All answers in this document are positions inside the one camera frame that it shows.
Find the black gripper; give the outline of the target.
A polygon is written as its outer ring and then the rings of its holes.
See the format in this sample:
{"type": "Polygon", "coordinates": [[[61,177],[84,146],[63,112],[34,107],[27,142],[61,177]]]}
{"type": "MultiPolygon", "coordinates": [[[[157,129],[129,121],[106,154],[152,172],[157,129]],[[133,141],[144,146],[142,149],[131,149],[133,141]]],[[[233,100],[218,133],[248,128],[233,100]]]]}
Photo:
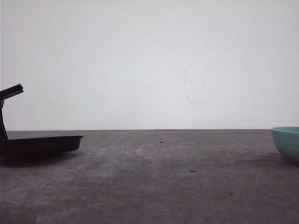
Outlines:
{"type": "Polygon", "coordinates": [[[23,93],[23,86],[21,84],[17,84],[10,88],[4,89],[0,91],[0,139],[8,140],[7,132],[5,129],[4,121],[3,121],[3,113],[2,109],[4,106],[4,100],[16,96],[20,93],[23,93]]]}

